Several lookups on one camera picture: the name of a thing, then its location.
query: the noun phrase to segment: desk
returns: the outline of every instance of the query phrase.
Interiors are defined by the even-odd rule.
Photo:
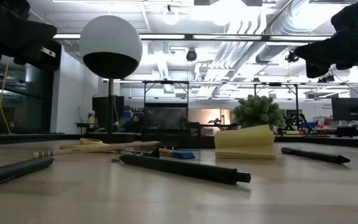
[[[76,141],[0,146],[0,166]],[[283,146],[342,154],[346,166],[282,155]],[[251,183],[225,185],[110,163],[109,154],[57,157],[47,169],[0,185],[0,223],[358,223],[358,148],[276,143],[277,160],[216,161]]]

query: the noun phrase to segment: blue object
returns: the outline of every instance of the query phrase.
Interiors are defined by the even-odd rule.
[[[180,151],[180,150],[173,150],[172,157],[177,159],[194,159],[195,156],[192,152]]]

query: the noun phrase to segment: white and black sphere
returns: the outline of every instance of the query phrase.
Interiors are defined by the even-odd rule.
[[[103,78],[132,74],[139,66],[142,52],[136,29],[120,17],[97,17],[81,33],[81,57],[93,73]]]

